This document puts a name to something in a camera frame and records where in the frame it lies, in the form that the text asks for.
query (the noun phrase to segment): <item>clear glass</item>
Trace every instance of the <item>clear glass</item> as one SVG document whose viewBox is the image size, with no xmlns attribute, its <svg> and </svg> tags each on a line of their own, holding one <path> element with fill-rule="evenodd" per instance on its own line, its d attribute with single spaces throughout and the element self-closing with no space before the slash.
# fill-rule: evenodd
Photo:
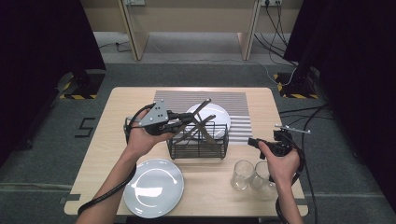
<svg viewBox="0 0 396 224">
<path fill-rule="evenodd" d="M 254 168 L 254 176 L 250 180 L 250 186 L 254 189 L 260 189 L 270 183 L 269 177 L 267 161 L 259 161 Z"/>
<path fill-rule="evenodd" d="M 236 190 L 244 190 L 248 187 L 251 177 L 254 175 L 254 166 L 250 161 L 238 161 L 233 168 L 231 186 Z"/>
</svg>

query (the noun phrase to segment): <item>person's left hand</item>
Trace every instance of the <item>person's left hand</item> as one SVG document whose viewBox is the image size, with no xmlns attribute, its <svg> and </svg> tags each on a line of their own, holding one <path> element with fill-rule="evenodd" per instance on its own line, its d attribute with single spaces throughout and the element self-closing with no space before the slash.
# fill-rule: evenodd
<svg viewBox="0 0 396 224">
<path fill-rule="evenodd" d="M 142 111 L 137 117 L 142 119 L 147 115 L 149 109 Z M 134 122 L 133 127 L 138 126 L 138 122 Z M 129 134 L 128 146 L 126 150 L 137 154 L 138 157 L 148 154 L 151 149 L 159 142 L 168 140 L 174 135 L 172 133 L 163 133 L 161 135 L 151 135 L 144 128 L 132 128 Z"/>
</svg>

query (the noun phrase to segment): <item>black wire basket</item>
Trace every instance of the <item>black wire basket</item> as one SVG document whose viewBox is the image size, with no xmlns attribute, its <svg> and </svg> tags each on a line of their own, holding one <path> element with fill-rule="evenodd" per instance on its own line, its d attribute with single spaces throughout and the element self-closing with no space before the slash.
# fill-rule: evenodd
<svg viewBox="0 0 396 224">
<path fill-rule="evenodd" d="M 205 128 L 211 139 L 206 139 L 205 135 L 198 129 L 191 132 L 195 125 L 188 125 L 186 129 L 167 141 L 169 155 L 174 159 L 187 158 L 221 158 L 227 154 L 229 142 L 227 124 L 209 124 Z"/>
</svg>

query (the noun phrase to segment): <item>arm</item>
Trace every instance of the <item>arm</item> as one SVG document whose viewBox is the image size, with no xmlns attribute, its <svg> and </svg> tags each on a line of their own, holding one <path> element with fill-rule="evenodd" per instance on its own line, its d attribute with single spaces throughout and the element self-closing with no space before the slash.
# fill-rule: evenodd
<svg viewBox="0 0 396 224">
<path fill-rule="evenodd" d="M 268 170 L 276 183 L 283 216 L 289 223 L 303 223 L 291 190 L 291 180 L 300 163 L 296 149 L 285 157 L 277 157 L 264 142 L 259 142 L 259 148 L 268 160 Z"/>
<path fill-rule="evenodd" d="M 147 110 L 143 111 L 138 117 L 143 118 L 147 113 Z M 146 133 L 144 129 L 132 129 L 127 147 L 120 155 L 119 160 L 94 198 L 100 197 L 124 181 L 132 172 L 140 157 L 149 153 L 157 143 L 167 140 L 172 136 L 171 133 L 153 136 Z M 78 217 L 77 223 L 113 223 L 119 209 L 122 192 L 123 190 L 120 190 L 104 201 L 85 210 Z"/>
</svg>

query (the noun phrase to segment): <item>striped mat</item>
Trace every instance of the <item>striped mat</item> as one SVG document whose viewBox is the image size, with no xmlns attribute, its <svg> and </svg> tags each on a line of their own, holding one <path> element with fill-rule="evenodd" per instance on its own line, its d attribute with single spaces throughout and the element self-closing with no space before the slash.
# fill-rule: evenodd
<svg viewBox="0 0 396 224">
<path fill-rule="evenodd" d="M 223 107 L 230 115 L 229 144 L 245 145 L 252 132 L 248 100 L 244 92 L 156 91 L 154 101 L 164 100 L 167 109 L 174 113 L 184 113 L 207 98 L 212 100 L 212 104 Z"/>
</svg>

